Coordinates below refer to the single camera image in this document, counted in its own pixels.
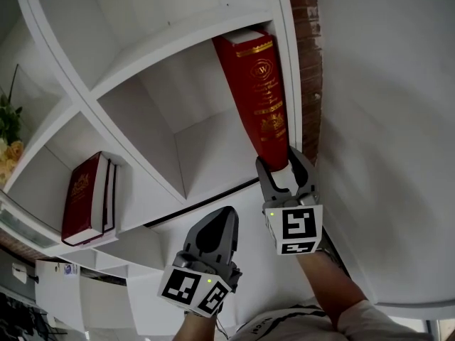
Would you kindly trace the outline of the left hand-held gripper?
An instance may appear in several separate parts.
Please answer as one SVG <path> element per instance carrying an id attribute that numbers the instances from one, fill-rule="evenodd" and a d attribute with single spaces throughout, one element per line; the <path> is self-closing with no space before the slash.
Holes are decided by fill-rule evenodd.
<path id="1" fill-rule="evenodd" d="M 237 226 L 237 213 L 231 206 L 207 214 L 192 226 L 184 251 L 165 268 L 157 296 L 201 317 L 217 315 L 228 294 L 237 290 L 242 275 L 230 262 Z M 197 257 L 203 254 L 211 261 L 230 263 L 209 264 Z"/>

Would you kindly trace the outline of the white desk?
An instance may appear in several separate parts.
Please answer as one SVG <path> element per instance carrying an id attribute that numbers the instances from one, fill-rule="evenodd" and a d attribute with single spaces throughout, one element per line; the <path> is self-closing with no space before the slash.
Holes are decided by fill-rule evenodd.
<path id="1" fill-rule="evenodd" d="M 238 288 L 223 303 L 219 319 L 224 328 L 246 323 L 268 310 L 288 308 L 313 297 L 295 256 L 279 256 L 266 227 L 259 185 L 200 207 L 156 226 L 166 264 L 171 264 L 189 229 L 210 212 L 232 206 L 239 217 L 237 251 Z M 158 296 L 162 273 L 127 279 L 132 315 L 139 335 L 170 336 L 180 328 L 184 311 Z"/>

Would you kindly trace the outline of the person's white shirt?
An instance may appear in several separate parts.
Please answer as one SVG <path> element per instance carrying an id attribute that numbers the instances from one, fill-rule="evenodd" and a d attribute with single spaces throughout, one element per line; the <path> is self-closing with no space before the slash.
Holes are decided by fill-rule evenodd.
<path id="1" fill-rule="evenodd" d="M 230 341 L 433 341 L 392 321 L 369 301 L 344 311 L 337 326 L 316 306 L 263 313 L 244 324 Z"/>

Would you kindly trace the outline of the person's right forearm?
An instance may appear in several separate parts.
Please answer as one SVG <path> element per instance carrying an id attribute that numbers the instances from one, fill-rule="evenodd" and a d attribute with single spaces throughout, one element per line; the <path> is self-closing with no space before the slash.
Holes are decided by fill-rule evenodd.
<path id="1" fill-rule="evenodd" d="M 338 327 L 338 321 L 345 311 L 367 300 L 357 284 L 326 252 L 316 251 L 312 254 L 297 255 L 296 258 L 316 300 L 334 328 Z"/>

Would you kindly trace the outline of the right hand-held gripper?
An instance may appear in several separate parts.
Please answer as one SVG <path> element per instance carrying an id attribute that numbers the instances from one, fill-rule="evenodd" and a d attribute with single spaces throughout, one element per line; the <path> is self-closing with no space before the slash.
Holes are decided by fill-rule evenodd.
<path id="1" fill-rule="evenodd" d="M 279 188 L 267 164 L 255 161 L 259 183 L 266 204 L 263 213 L 266 226 L 278 255 L 314 253 L 322 239 L 323 206 L 318 204 L 316 169 L 305 155 L 290 146 L 288 159 L 298 190 L 291 195 L 288 188 Z"/>

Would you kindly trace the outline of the person's left forearm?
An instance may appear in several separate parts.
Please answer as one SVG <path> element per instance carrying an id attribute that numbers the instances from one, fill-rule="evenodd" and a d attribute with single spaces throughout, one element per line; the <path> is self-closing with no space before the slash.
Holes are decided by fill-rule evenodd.
<path id="1" fill-rule="evenodd" d="M 183 324 L 172 341 L 214 341 L 217 316 L 206 318 L 186 312 Z"/>

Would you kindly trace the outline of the thick dark red book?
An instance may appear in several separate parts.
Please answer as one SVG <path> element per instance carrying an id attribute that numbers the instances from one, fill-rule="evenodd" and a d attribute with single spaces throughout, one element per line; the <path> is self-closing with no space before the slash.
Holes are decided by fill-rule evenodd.
<path id="1" fill-rule="evenodd" d="M 98 152 L 73 172 L 63 215 L 61 240 L 78 246 L 103 233 L 109 160 Z"/>

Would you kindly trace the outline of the black framed window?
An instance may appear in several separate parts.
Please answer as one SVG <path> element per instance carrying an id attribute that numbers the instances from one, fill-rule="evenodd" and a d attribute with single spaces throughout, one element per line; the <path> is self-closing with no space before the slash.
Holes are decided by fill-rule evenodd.
<path id="1" fill-rule="evenodd" d="M 455 318 L 425 320 L 424 324 L 434 341 L 455 341 Z"/>

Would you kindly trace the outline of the yellow artificial flower bouquet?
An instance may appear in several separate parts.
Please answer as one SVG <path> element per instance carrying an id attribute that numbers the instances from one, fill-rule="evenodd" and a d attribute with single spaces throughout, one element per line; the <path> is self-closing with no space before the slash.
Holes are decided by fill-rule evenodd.
<path id="1" fill-rule="evenodd" d="M 8 95 L 0 95 L 0 188 L 3 188 L 18 165 L 24 151 L 20 139 L 22 107 L 11 104 L 12 93 L 19 65 L 14 70 Z"/>

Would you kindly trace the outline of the white box with label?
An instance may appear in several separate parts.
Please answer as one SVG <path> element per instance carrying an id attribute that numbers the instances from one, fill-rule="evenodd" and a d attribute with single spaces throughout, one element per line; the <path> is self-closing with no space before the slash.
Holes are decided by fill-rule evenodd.
<path id="1" fill-rule="evenodd" d="M 35 287 L 35 304 L 69 328 L 84 332 L 90 328 L 133 328 L 134 320 L 122 285 L 82 276 L 65 276 L 65 262 L 37 261 L 35 273 L 12 264 L 12 274 Z"/>

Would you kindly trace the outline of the bright red hardcover book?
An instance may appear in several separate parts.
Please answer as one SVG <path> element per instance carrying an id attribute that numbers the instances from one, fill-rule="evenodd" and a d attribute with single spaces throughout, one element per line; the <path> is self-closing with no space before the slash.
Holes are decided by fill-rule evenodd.
<path id="1" fill-rule="evenodd" d="M 212 39 L 240 119 L 270 171 L 288 164 L 282 75 L 272 34 L 243 28 Z"/>

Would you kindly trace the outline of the white ribbed-glass cabinet door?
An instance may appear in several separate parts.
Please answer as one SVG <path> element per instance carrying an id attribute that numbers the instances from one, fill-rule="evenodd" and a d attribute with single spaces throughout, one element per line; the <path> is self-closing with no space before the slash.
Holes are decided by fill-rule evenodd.
<path id="1" fill-rule="evenodd" d="M 25 245 L 47 254 L 59 247 L 57 234 L 0 189 L 0 228 Z"/>

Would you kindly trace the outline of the white shelf unit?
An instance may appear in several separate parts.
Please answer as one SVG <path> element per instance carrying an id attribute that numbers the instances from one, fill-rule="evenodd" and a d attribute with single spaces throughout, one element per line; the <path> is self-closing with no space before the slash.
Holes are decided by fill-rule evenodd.
<path id="1" fill-rule="evenodd" d="M 0 93 L 14 70 L 24 151 L 12 200 L 57 234 L 58 256 L 135 278 L 162 269 L 146 229 L 244 190 L 256 151 L 212 39 L 243 28 L 275 38 L 289 143 L 301 148 L 299 63 L 290 0 L 0 0 Z M 60 237 L 72 171 L 101 152 L 117 166 L 115 231 Z"/>

